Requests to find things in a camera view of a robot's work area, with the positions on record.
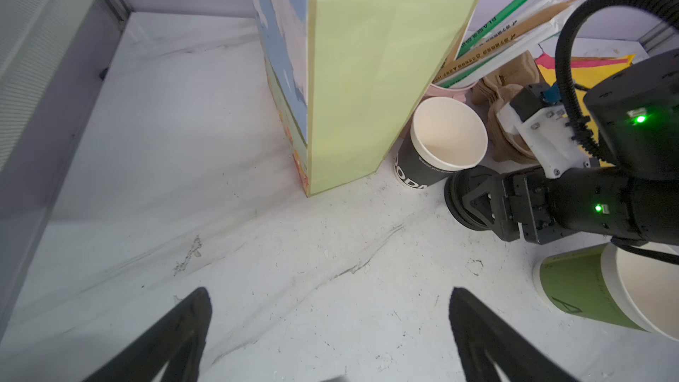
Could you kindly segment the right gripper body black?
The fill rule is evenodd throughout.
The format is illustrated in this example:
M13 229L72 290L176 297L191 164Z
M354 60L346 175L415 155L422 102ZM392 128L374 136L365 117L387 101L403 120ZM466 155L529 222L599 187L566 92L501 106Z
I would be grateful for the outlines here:
M576 233L637 242L631 178L613 167L570 169L548 179L538 166L499 173L491 182L494 233L504 242L548 244Z

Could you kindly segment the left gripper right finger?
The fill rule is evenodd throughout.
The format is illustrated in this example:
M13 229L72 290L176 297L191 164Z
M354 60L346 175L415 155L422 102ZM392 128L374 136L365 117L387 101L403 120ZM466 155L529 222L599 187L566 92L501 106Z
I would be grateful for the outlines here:
M453 290L448 317L468 381L575 380L465 288Z

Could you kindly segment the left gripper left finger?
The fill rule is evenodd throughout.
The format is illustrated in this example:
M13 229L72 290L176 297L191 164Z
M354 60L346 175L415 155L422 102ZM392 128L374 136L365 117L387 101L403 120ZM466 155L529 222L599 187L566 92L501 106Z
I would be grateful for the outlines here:
M88 381L196 381L206 345L212 305L208 290L196 288L155 325Z

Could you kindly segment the green paper coffee cup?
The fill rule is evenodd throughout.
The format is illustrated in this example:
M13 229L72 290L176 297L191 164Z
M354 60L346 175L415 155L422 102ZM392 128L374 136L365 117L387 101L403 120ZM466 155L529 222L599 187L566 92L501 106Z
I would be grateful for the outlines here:
M611 243L538 262L533 282L545 303L571 316L678 340L678 266Z

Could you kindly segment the brown pulp cup carrier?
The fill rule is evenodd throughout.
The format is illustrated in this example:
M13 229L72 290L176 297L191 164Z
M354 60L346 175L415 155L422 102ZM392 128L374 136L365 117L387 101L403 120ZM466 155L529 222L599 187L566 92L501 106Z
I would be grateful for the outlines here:
M482 78L473 88L472 104L488 106L486 130L493 144L493 159L518 164L537 164L528 144L514 123L521 122L511 108L512 100L526 87L544 79L535 60L526 51Z

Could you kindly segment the black plastic cup lid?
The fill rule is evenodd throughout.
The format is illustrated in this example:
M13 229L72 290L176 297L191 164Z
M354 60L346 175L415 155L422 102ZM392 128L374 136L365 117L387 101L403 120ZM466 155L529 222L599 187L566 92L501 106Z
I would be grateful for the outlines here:
M499 175L486 167L453 173L444 187L444 199L453 217L473 231L496 231L492 184Z

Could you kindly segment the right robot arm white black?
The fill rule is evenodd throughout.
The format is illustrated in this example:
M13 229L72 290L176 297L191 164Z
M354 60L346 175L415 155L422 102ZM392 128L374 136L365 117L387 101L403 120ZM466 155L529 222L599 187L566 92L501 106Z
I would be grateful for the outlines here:
M676 255L649 245L678 242L678 54L633 65L578 98L574 41L587 19L609 7L678 25L678 0L583 2L558 38L555 83L522 88L504 108L538 164L510 173L461 171L447 180L444 197L459 223L504 242L544 245L595 233L631 254L676 265Z

